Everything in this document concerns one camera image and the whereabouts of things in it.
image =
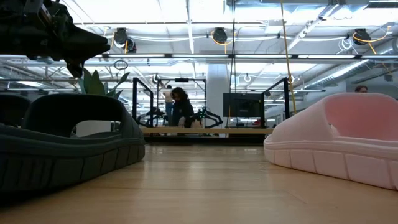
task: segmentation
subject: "white shirt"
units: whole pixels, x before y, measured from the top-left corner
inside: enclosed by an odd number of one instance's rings
[[[163,92],[163,95],[166,97],[166,103],[173,103],[171,91],[165,91],[165,92]]]

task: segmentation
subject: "dark hair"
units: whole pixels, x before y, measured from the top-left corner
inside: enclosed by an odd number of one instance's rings
[[[367,86],[361,85],[361,86],[357,86],[357,87],[355,88],[355,92],[356,92],[356,93],[359,93],[359,91],[361,91],[362,88],[365,88],[366,90],[368,90],[368,87],[367,87]]]
[[[172,98],[174,99],[174,95],[177,94],[181,100],[187,100],[187,93],[180,87],[176,87],[172,90]]]

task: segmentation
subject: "black monitor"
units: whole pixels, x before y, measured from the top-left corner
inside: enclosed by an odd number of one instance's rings
[[[224,117],[260,117],[261,94],[258,93],[224,93]]]

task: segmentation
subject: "wooden surface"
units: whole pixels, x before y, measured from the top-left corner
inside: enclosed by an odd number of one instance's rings
[[[398,223],[395,191],[263,156],[261,147],[148,146],[144,162],[4,208],[0,223]]]
[[[271,134],[272,128],[141,128],[143,133]]]

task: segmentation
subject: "person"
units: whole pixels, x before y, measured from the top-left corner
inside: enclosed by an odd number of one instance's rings
[[[367,86],[357,86],[355,88],[356,93],[367,93],[368,92],[368,87]]]
[[[172,98],[172,86],[167,85],[167,91],[163,92],[166,100],[166,114],[167,114],[167,121],[169,122],[169,126],[172,124],[172,110],[173,110],[173,98]]]
[[[182,126],[180,120],[187,120],[193,116],[193,107],[188,99],[187,93],[180,87],[172,90],[172,98],[174,100],[172,126]]]

